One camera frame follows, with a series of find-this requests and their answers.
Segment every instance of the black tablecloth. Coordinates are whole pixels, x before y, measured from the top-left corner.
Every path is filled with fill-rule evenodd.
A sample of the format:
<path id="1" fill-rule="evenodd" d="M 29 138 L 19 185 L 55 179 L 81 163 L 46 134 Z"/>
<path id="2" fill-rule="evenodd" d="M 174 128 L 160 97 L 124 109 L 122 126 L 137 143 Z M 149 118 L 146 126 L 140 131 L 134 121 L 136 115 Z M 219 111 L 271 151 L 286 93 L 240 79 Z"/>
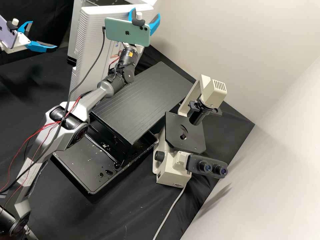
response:
<path id="1" fill-rule="evenodd" d="M 59 49 L 0 66 L 0 186 L 6 182 L 12 156 L 39 127 L 43 114 L 66 100 L 72 69 L 66 57 L 67 49 Z M 158 61 L 185 74 L 152 47 L 145 50 L 137 70 Z M 223 117 L 203 121 L 205 155 L 230 163 L 254 124 L 226 103 L 221 109 Z M 11 180 L 22 164 L 23 154 L 13 164 Z M 152 239 L 181 191 L 155 182 L 150 152 L 124 180 L 92 202 L 49 162 L 30 198 L 30 227 L 45 240 Z M 179 239 L 216 183 L 216 179 L 192 175 L 157 239 Z"/>

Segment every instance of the sticker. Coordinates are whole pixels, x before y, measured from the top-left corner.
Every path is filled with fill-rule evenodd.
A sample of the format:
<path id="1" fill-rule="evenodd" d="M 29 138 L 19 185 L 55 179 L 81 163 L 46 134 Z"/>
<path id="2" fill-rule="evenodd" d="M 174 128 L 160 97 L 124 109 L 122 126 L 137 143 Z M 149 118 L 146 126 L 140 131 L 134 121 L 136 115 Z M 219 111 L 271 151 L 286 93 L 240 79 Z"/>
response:
<path id="1" fill-rule="evenodd" d="M 174 183 L 173 186 L 174 186 L 174 187 L 183 187 L 183 185 L 178 184 L 178 183 Z"/>
<path id="2" fill-rule="evenodd" d="M 31 164 L 33 164 L 33 161 L 30 158 L 27 158 L 26 161 L 24 162 L 18 176 L 20 176 L 20 174 L 23 173 Z M 22 184 L 24 187 L 30 186 L 32 184 L 33 180 L 36 178 L 37 173 L 39 172 L 39 170 L 41 168 L 41 165 L 42 165 L 42 163 L 36 163 L 35 165 L 33 165 L 32 168 L 30 168 L 30 170 L 29 170 L 29 174 L 28 174 L 28 172 L 26 172 L 18 179 L 17 182 L 19 184 L 22 184 L 24 182 L 24 184 Z"/>
<path id="3" fill-rule="evenodd" d="M 127 53 L 126 53 L 126 56 L 132 57 L 132 56 L 133 56 L 133 53 L 132 53 L 132 52 L 127 52 Z"/>

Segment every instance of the white cable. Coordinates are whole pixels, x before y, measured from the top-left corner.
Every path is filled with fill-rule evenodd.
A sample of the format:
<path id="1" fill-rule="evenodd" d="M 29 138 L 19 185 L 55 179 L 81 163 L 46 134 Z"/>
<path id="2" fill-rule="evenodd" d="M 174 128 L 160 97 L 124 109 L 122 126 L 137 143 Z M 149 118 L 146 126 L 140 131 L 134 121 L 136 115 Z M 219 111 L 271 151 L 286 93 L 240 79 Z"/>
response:
<path id="1" fill-rule="evenodd" d="M 161 223 L 161 225 L 160 225 L 160 227 L 158 228 L 158 230 L 157 230 L 157 232 L 156 232 L 156 234 L 154 235 L 154 237 L 153 237 L 153 239 L 152 240 L 156 240 L 156 238 L 157 238 L 157 236 L 158 236 L 158 234 L 159 234 L 159 232 L 160 232 L 160 230 L 161 230 L 161 228 L 162 228 L 162 226 L 164 225 L 164 223 L 166 222 L 166 220 L 167 220 L 167 218 L 168 218 L 168 216 L 169 216 L 169 214 L 170 214 L 170 212 L 171 212 L 171 210 L 173 209 L 173 207 L 174 207 L 174 205 L 177 203 L 177 201 L 179 200 L 179 198 L 181 197 L 181 195 L 183 194 L 183 192 L 184 192 L 184 189 L 186 188 L 186 185 L 183 187 L 183 189 L 181 190 L 181 193 L 179 194 L 179 196 L 176 198 L 176 200 L 174 200 L 174 202 L 173 202 L 173 204 L 171 205 L 171 207 L 170 207 L 170 209 L 169 209 L 169 211 L 168 211 L 168 213 L 167 213 L 167 215 L 165 216 L 165 218 L 163 219 L 163 221 L 162 221 L 162 223 Z"/>

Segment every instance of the smartphone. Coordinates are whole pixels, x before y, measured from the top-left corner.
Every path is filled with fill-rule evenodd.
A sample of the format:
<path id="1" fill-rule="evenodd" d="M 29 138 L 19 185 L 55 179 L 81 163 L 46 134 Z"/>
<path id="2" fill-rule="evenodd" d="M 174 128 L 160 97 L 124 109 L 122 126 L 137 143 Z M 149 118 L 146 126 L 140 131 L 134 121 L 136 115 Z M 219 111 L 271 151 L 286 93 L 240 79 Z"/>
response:
<path id="1" fill-rule="evenodd" d="M 0 41 L 7 48 L 13 48 L 17 37 L 17 30 L 10 31 L 10 29 L 7 27 L 7 21 L 0 15 Z"/>
<path id="2" fill-rule="evenodd" d="M 150 45 L 150 27 L 145 24 L 141 27 L 135 26 L 131 21 L 106 18 L 106 37 L 109 40 L 139 44 L 144 47 Z"/>

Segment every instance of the red wire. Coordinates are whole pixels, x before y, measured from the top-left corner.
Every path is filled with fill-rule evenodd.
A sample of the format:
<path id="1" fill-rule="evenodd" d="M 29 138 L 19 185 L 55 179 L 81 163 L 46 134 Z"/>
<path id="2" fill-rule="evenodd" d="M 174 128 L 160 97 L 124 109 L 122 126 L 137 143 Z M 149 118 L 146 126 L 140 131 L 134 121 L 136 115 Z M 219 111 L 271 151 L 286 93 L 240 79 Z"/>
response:
<path id="1" fill-rule="evenodd" d="M 37 149 L 36 152 L 34 153 L 32 159 L 31 159 L 31 161 L 30 161 L 29 167 L 31 166 L 31 164 L 32 164 L 32 162 L 33 162 L 33 159 L 34 159 L 34 157 L 36 156 L 37 152 L 39 151 L 39 149 L 41 148 L 41 146 L 43 145 L 43 143 L 47 140 L 47 138 L 48 138 L 51 130 L 52 130 L 53 128 L 55 128 L 55 127 L 56 127 L 56 125 L 50 128 L 47 136 L 45 137 L 45 139 L 42 141 L 42 143 L 39 145 L 38 149 Z M 24 179 L 23 183 L 11 194 L 11 196 L 10 196 L 10 197 L 8 198 L 8 200 L 5 202 L 5 204 L 4 204 L 4 206 L 3 206 L 2 210 L 1 210 L 1 213 L 2 213 L 3 209 L 5 208 L 6 204 L 8 203 L 8 201 L 12 198 L 12 196 L 13 196 L 13 195 L 23 186 L 23 184 L 26 182 L 26 180 L 28 179 L 28 176 L 29 176 L 29 171 L 30 171 L 30 169 L 28 170 L 27 176 L 26 176 L 26 178 Z"/>
<path id="2" fill-rule="evenodd" d="M 118 61 L 119 58 L 120 58 L 120 57 L 118 57 L 116 60 L 113 60 L 113 61 L 109 64 L 109 66 L 110 66 L 112 63 L 115 63 L 116 61 Z"/>
<path id="3" fill-rule="evenodd" d="M 73 104 L 72 108 L 70 109 L 70 111 L 66 114 L 66 117 L 69 115 L 69 113 L 74 109 L 74 107 L 76 106 L 76 104 L 78 104 L 79 100 L 80 100 L 81 96 L 79 96 L 77 98 L 77 100 L 75 101 L 75 103 Z M 46 125 L 44 125 L 43 127 L 41 127 L 40 129 L 38 129 L 34 134 L 32 134 L 30 137 L 28 137 L 24 142 L 23 144 L 21 145 L 21 147 L 19 148 L 19 150 L 17 151 L 17 153 L 14 155 L 13 159 L 11 160 L 11 163 L 9 165 L 9 168 L 8 168 L 8 179 L 7 179 L 7 183 L 6 185 L 4 185 L 0 191 L 2 191 L 9 183 L 10 181 L 10 169 L 11 169 L 11 166 L 12 166 L 12 163 L 13 161 L 16 159 L 17 155 L 19 154 L 19 152 L 21 151 L 22 147 L 24 146 L 24 144 L 30 139 L 32 138 L 34 135 L 38 134 L 39 132 L 41 132 L 42 130 L 44 130 L 46 127 L 50 126 L 50 125 L 53 125 L 53 124 L 56 124 L 56 123 L 60 123 L 61 121 L 57 121 L 57 122 L 52 122 L 52 123 L 48 123 Z"/>
<path id="4" fill-rule="evenodd" d="M 79 97 L 77 98 L 77 100 L 74 102 L 74 104 L 73 104 L 72 108 L 70 109 L 70 111 L 66 114 L 65 118 L 69 115 L 69 113 L 72 112 L 72 110 L 74 109 L 74 107 L 78 104 L 80 98 L 81 98 L 81 96 L 79 96 Z"/>
<path id="5" fill-rule="evenodd" d="M 22 147 L 24 146 L 24 144 L 25 144 L 30 138 L 32 138 L 34 135 L 36 135 L 36 134 L 38 134 L 39 132 L 41 132 L 41 131 L 42 131 L 43 129 L 45 129 L 46 127 L 48 127 L 48 126 L 50 126 L 50 125 L 52 125 L 52 124 L 56 124 L 56 123 L 60 123 L 60 121 L 58 121 L 58 122 L 53 122 L 53 123 L 48 123 L 48 124 L 44 125 L 43 127 L 41 127 L 39 130 L 37 130 L 34 134 L 32 134 L 30 137 L 28 137 L 28 138 L 23 142 L 23 144 L 22 144 L 21 147 L 19 148 L 18 152 L 16 153 L 16 155 L 14 155 L 13 159 L 11 160 L 11 163 L 10 163 L 9 168 L 8 168 L 8 179 L 7 179 L 7 183 L 6 183 L 6 185 L 4 185 L 4 186 L 0 189 L 0 191 L 2 191 L 2 190 L 8 185 L 8 183 L 9 183 L 9 181 L 10 181 L 10 169 L 11 169 L 11 165 L 12 165 L 13 161 L 15 160 L 15 158 L 17 157 L 17 155 L 19 154 L 19 152 L 21 151 L 21 149 L 22 149 Z"/>

